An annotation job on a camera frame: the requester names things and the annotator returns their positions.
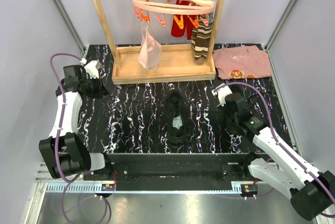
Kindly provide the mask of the black shoelace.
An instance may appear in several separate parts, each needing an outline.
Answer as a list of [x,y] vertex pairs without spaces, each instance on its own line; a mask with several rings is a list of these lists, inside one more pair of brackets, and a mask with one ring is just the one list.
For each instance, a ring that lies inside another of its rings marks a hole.
[[[136,103],[136,104],[141,104],[141,105],[146,105],[146,106],[152,107],[148,103],[140,102],[140,101],[137,101],[137,100],[125,99],[125,98],[121,98],[121,97],[113,96],[113,95],[107,95],[107,97],[119,99],[119,100],[124,101],[124,102],[133,102],[133,103]],[[226,114],[223,110],[215,110],[215,111],[207,110],[206,112],[207,113],[212,113],[212,114]]]

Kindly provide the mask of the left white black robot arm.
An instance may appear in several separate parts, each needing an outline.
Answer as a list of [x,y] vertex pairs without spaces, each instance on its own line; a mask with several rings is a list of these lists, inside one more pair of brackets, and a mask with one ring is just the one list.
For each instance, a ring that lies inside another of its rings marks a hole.
[[39,142],[39,151],[52,178],[95,172],[109,179],[113,167],[102,153],[90,153],[77,134],[79,112],[84,98],[101,99],[109,94],[99,74],[100,62],[63,68],[64,78],[55,94],[58,109],[48,138]]

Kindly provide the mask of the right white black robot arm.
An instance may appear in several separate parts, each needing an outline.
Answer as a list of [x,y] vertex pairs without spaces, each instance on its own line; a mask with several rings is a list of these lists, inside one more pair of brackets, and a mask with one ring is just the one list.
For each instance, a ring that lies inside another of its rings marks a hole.
[[334,203],[334,174],[322,172],[304,160],[262,115],[252,114],[239,93],[218,93],[220,105],[227,112],[229,134],[246,137],[274,162],[268,164],[255,153],[240,161],[238,175],[243,180],[260,179],[289,199],[295,211],[311,221]]

